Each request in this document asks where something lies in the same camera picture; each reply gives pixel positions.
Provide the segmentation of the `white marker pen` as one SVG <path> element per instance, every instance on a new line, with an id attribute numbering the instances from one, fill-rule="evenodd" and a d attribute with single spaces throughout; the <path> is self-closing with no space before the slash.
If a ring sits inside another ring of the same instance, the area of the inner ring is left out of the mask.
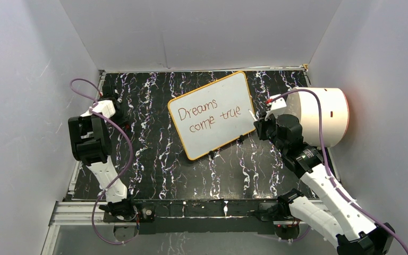
<path id="1" fill-rule="evenodd" d="M 257 120 L 258 120 L 252 110 L 249 110 L 249 113 L 251 114 L 251 116 L 252 116 L 252 118 L 253 118 L 254 121 L 257 121 Z"/>

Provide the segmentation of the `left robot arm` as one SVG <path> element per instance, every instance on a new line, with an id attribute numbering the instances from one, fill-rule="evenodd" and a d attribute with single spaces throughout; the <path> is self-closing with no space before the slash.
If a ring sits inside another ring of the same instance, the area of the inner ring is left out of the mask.
<path id="1" fill-rule="evenodd" d="M 88 110 L 69 118 L 68 127 L 73 157 L 91 170 L 105 190 L 107 204 L 99 209 L 119 220 L 134 220 L 137 206 L 112 163 L 113 146 L 105 120 Z"/>

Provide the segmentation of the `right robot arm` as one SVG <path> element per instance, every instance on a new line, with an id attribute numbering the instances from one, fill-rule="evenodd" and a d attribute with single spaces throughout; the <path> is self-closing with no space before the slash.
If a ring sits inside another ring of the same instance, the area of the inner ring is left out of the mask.
<path id="1" fill-rule="evenodd" d="M 284 114 L 254 121 L 260 140 L 270 141 L 280 151 L 282 162 L 323 202 L 320 209 L 297 189 L 278 197 L 272 211 L 281 218 L 300 219 L 321 234 L 338 254 L 386 254 L 394 230 L 386 223 L 375 223 L 356 207 L 357 203 L 326 171 L 324 154 L 306 142 L 297 117 Z"/>

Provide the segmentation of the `yellow framed whiteboard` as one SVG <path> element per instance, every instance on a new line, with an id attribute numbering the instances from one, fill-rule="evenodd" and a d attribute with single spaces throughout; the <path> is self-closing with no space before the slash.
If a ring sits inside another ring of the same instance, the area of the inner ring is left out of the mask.
<path id="1" fill-rule="evenodd" d="M 255 110 L 242 71 L 173 98 L 167 108 L 189 160 L 255 130 L 249 113 Z"/>

